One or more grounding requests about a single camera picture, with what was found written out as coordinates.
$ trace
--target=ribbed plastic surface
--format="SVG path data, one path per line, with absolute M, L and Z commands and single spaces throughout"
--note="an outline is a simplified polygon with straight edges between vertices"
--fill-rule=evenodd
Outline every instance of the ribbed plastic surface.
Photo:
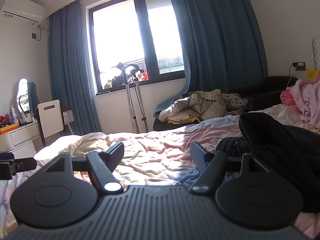
M 207 197 L 188 193 L 184 187 L 130 186 L 104 197 L 97 209 L 79 223 L 54 230 L 21 225 L 7 238 L 23 240 L 93 239 L 307 239 L 294 227 L 259 232 L 227 221 Z

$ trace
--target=window pane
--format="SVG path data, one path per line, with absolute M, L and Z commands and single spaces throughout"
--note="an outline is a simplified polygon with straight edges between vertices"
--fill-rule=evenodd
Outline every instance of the window pane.
M 148 80 L 138 18 L 133 0 L 93 13 L 97 62 L 103 89 L 123 85 L 116 65 L 135 63 L 145 70 L 139 81 Z
M 171 0 L 146 0 L 160 74 L 184 70 L 181 41 Z

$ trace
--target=power cord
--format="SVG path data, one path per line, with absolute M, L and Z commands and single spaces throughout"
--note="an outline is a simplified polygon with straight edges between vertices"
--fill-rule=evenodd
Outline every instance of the power cord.
M 41 41 L 41 38 L 42 38 L 42 35 L 41 35 L 41 28 L 40 28 L 40 26 L 38 25 L 38 27 L 39 27 L 39 30 L 40 30 L 40 39 L 39 40 L 37 40 L 36 39 L 36 41 Z
M 291 66 L 290 66 L 290 68 L 289 68 L 289 76 L 290 76 L 290 70 L 291 70 L 291 68 L 293 67 L 293 64 L 291 64 Z M 289 81 L 288 81 L 288 83 L 287 83 L 287 87 L 289 86 L 289 83 L 290 83 L 290 80 L 292 79 L 292 76 L 290 77 L 290 79 L 289 79 Z

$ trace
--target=window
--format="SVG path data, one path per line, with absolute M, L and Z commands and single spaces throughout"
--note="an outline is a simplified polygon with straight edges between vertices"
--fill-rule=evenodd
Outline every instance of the window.
M 114 0 L 89 10 L 98 92 L 124 89 L 119 62 L 137 64 L 141 85 L 184 78 L 181 41 L 170 0 Z

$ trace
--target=wrinkled sheet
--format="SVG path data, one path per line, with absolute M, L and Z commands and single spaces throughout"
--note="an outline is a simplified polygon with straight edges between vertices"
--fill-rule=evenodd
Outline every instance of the wrinkled sheet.
M 300 122 L 301 113 L 294 107 L 284 105 L 263 110 L 285 125 L 296 125 L 314 132 L 320 132 Z M 125 146 L 124 158 L 113 175 L 127 188 L 136 185 L 185 185 L 190 187 L 199 176 L 189 154 L 190 143 L 198 141 L 207 150 L 215 149 L 225 137 L 241 136 L 238 127 L 239 116 L 226 116 L 201 122 L 197 125 L 181 127 L 175 130 L 149 132 L 144 134 L 103 133 L 85 136 L 66 136 L 36 154 L 38 167 L 44 166 L 61 152 L 70 152 L 73 156 L 84 156 L 92 150 L 105 151 L 111 145 L 122 141 Z M 0 237 L 8 235 L 17 227 L 9 207 L 12 192 L 26 181 L 35 171 L 18 173 L 10 181 L 0 181 Z M 74 172 L 74 176 L 90 182 L 86 172 Z M 315 236 L 317 228 L 309 226 L 311 214 L 301 214 L 296 225 L 308 236 Z

